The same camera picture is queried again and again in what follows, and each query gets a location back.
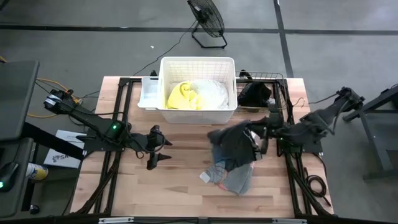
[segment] wooden tabletop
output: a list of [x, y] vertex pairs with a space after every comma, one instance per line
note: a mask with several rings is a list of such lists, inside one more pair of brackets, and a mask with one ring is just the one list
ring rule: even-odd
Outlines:
[[[112, 112], [120, 77], [104, 77], [96, 113]], [[295, 122], [310, 112], [304, 82], [301, 78], [288, 78], [289, 94], [294, 104]], [[199, 175], [212, 165], [211, 145], [207, 132], [236, 124], [244, 119], [259, 119], [264, 113], [235, 112], [226, 125], [169, 124], [156, 111], [138, 108], [141, 84], [133, 86], [129, 111], [132, 132], [148, 134], [158, 124], [173, 146], [165, 146], [162, 154], [172, 159], [160, 161], [154, 170], [146, 169], [148, 155], [138, 159], [131, 149], [122, 154], [118, 181], [114, 194], [112, 215], [145, 217], [293, 217], [292, 199], [285, 158], [277, 157], [276, 143], [270, 140], [268, 153], [256, 161], [251, 179], [251, 188], [243, 196], [204, 183]], [[73, 198], [71, 212], [77, 211], [88, 200], [100, 181], [104, 153], [95, 152], [83, 161]], [[302, 156], [308, 173], [319, 175], [325, 182], [321, 162], [312, 154]], [[300, 208], [304, 211], [301, 190], [298, 189]], [[106, 204], [108, 188], [104, 191]], [[319, 199], [326, 210], [333, 209]]]

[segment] plastic basket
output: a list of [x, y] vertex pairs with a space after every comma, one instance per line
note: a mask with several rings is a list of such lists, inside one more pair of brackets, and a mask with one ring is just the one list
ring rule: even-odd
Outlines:
[[[171, 110], [168, 97], [180, 82], [216, 80], [224, 83], [228, 91], [227, 110]], [[160, 63], [157, 109], [173, 124], [225, 124], [238, 107], [235, 64], [224, 57], [164, 57]]]

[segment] concrete floor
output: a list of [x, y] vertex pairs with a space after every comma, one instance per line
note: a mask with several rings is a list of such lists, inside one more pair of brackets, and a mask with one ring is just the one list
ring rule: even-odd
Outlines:
[[[278, 28], [272, 0], [215, 0], [227, 28]], [[395, 0], [280, 0], [286, 29], [398, 30]], [[185, 0], [11, 0], [0, 22], [74, 26], [189, 27], [194, 21]], [[178, 41], [178, 32], [55, 32], [0, 30], [0, 55], [9, 61], [40, 61], [40, 78], [49, 78], [85, 95], [100, 88], [106, 75], [131, 75]], [[208, 43], [219, 40], [199, 34]], [[201, 49], [186, 35], [167, 56], [232, 57], [236, 69], [286, 74], [279, 34], [227, 33], [224, 50]], [[294, 77], [304, 78], [310, 101], [353, 88], [367, 99], [398, 82], [397, 35], [287, 35]], [[140, 75], [158, 71], [159, 62]], [[36, 88], [30, 112], [43, 108], [45, 93]], [[329, 102], [312, 106], [322, 108]], [[85, 106], [94, 108], [96, 99]], [[66, 116], [28, 118], [54, 133], [81, 131]], [[362, 124], [338, 122], [336, 136], [322, 141], [328, 184], [337, 215], [398, 222], [398, 180], [364, 183], [362, 175], [377, 169]], [[59, 215], [75, 180], [38, 188], [34, 202], [40, 216]]]

